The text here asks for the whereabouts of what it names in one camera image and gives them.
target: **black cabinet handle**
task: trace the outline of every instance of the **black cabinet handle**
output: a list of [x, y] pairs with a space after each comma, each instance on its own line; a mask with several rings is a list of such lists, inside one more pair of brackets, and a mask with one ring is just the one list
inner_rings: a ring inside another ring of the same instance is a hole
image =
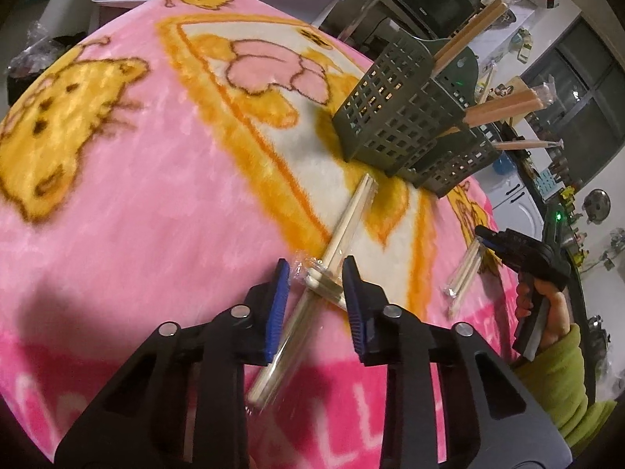
[[516, 189], [518, 189], [521, 186], [520, 183], [517, 183], [516, 187], [512, 187], [510, 190], [508, 190], [505, 195], [510, 195], [512, 194]]
[[519, 200], [521, 197], [523, 197], [525, 195], [525, 192], [521, 192], [520, 195], [518, 195], [518, 197], [515, 197], [514, 199], [512, 199], [510, 201], [510, 204], [514, 203], [515, 201]]

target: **dark window pane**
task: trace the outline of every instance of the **dark window pane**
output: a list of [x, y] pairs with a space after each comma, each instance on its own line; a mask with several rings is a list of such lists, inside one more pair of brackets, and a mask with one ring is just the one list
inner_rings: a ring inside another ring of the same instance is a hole
[[593, 86], [612, 63], [610, 51], [584, 21], [575, 25], [557, 48], [589, 86]]
[[625, 136], [625, 73], [613, 68], [599, 85], [595, 99], [618, 136]]
[[584, 183], [607, 164], [621, 145], [594, 100], [560, 128], [558, 134], [564, 139], [571, 178]]
[[544, 128], [555, 125], [586, 95], [584, 84], [575, 75], [573, 69], [555, 51], [548, 53], [540, 61], [538, 70], [533, 70], [532, 72], [535, 75], [527, 83], [529, 87], [549, 82], [550, 75], [555, 78], [557, 100], [549, 107], [536, 112], [536, 117]]

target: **silver screw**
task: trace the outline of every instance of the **silver screw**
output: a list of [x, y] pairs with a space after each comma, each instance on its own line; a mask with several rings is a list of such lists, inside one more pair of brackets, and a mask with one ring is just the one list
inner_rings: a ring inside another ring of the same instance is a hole
[[171, 337], [178, 331], [178, 327], [175, 322], [164, 322], [158, 327], [158, 334], [163, 337]]
[[473, 326], [471, 326], [468, 322], [459, 322], [455, 326], [455, 330], [458, 335], [461, 335], [462, 337], [470, 337], [473, 335]]
[[384, 307], [384, 310], [382, 310], [382, 313], [388, 318], [396, 319], [401, 316], [401, 308], [397, 305], [387, 305]]
[[249, 316], [249, 312], [249, 307], [247, 305], [235, 305], [230, 309], [230, 315], [237, 319], [245, 319]]

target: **green sleeve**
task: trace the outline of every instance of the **green sleeve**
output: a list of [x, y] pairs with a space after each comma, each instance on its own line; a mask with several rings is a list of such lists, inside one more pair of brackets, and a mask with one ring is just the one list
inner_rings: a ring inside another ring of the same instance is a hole
[[588, 407], [579, 341], [579, 326], [572, 324], [571, 331], [562, 340], [537, 354], [533, 362], [514, 369], [551, 417], [573, 455], [588, 445], [616, 405], [610, 400]]

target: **human hand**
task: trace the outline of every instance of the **human hand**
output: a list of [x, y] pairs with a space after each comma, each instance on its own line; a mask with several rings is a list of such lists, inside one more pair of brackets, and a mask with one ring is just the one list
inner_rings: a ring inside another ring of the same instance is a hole
[[[557, 290], [554, 284], [534, 279], [534, 287], [549, 301], [547, 326], [545, 326], [545, 332], [539, 345], [540, 349], [545, 350], [570, 332], [571, 318], [566, 305], [566, 298], [564, 294]], [[516, 287], [516, 292], [519, 296], [516, 298], [514, 314], [521, 321], [521, 319], [530, 315], [529, 309], [533, 307], [532, 299], [529, 296], [529, 286], [523, 282]]]

